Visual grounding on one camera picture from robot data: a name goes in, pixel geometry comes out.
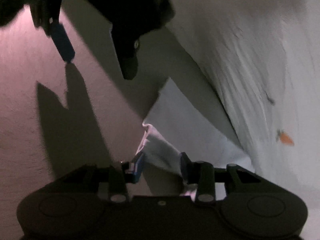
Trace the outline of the light blue t-shirt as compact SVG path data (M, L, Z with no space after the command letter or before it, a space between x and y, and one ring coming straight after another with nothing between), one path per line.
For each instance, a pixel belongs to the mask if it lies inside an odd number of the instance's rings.
M143 176L155 196L195 196L196 188L182 181L182 152L192 161L206 161L214 167L238 164L254 171L249 155L215 128L172 79L159 91L142 126L145 132L137 151L145 154Z

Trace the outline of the carrot print backdrop sheet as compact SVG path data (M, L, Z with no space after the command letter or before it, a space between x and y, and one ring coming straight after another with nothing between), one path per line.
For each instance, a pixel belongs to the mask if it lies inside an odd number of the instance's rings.
M319 0L171 0L256 171L319 216Z

